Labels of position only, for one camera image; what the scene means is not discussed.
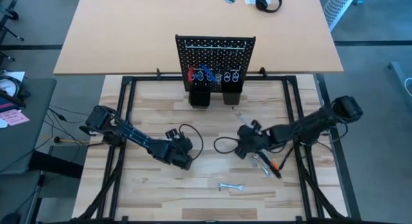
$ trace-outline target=pink paper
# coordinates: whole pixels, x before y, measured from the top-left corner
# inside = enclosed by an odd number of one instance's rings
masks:
[[[10,126],[30,121],[24,114],[16,109],[0,113],[0,118],[6,121],[6,123]]]

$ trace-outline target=black pegboard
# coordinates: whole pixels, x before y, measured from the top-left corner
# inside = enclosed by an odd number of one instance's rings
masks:
[[[222,92],[222,83],[243,81],[255,45],[255,37],[189,37],[176,35],[180,68],[185,90],[194,86],[210,92]],[[216,82],[204,72],[206,66]],[[189,69],[193,66],[192,82],[189,82]]]

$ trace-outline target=metal tool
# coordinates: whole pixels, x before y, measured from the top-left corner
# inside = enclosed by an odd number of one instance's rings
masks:
[[[257,167],[258,166],[258,161],[253,157],[253,154],[249,155],[249,160],[252,163],[253,167]]]
[[[222,187],[225,187],[225,188],[237,189],[237,190],[242,191],[242,192],[245,191],[245,187],[243,185],[231,185],[231,184],[218,182],[218,183],[216,183],[216,186],[219,189],[222,188]]]
[[[242,120],[243,123],[246,125],[250,126],[250,122],[247,121],[246,117],[242,115],[242,113],[236,113],[236,116]]]
[[[259,162],[260,167],[262,168],[262,170],[263,170],[263,172],[266,174],[266,176],[270,176],[271,173],[269,172],[269,170],[268,170],[268,169],[265,167],[265,165],[259,160],[259,159],[260,159],[259,155],[258,155],[258,154],[253,154],[252,157],[255,158],[257,162]]]

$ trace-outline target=gray floor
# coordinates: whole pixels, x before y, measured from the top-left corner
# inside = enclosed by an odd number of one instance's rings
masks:
[[[364,1],[362,5],[351,6],[335,27],[332,32],[335,40],[412,39],[412,0]],[[78,0],[18,0],[15,9],[21,19],[8,21],[6,25],[26,39],[24,44],[62,44],[77,3]],[[21,43],[7,35],[3,44]],[[350,132],[342,140],[362,218],[411,223],[412,110],[405,103],[395,74],[386,66],[389,61],[398,61],[412,76],[412,47],[338,47],[338,51],[345,72],[325,75],[329,94],[332,98],[352,95],[364,110],[363,118],[350,125]],[[28,77],[57,79],[53,105],[88,113],[97,104],[103,77],[53,76],[58,50],[7,54],[17,60],[4,61],[2,67],[24,70]],[[68,114],[67,118],[84,117]],[[65,127],[77,138],[87,139],[76,125]],[[50,129],[45,128],[42,135],[50,135]],[[67,220],[74,200],[74,196],[46,200],[38,220]]]

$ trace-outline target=blue tool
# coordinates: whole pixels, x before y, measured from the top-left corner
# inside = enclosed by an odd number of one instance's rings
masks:
[[[218,81],[216,80],[216,77],[214,77],[213,73],[205,65],[201,65],[200,67],[211,78],[212,82],[218,83]]]

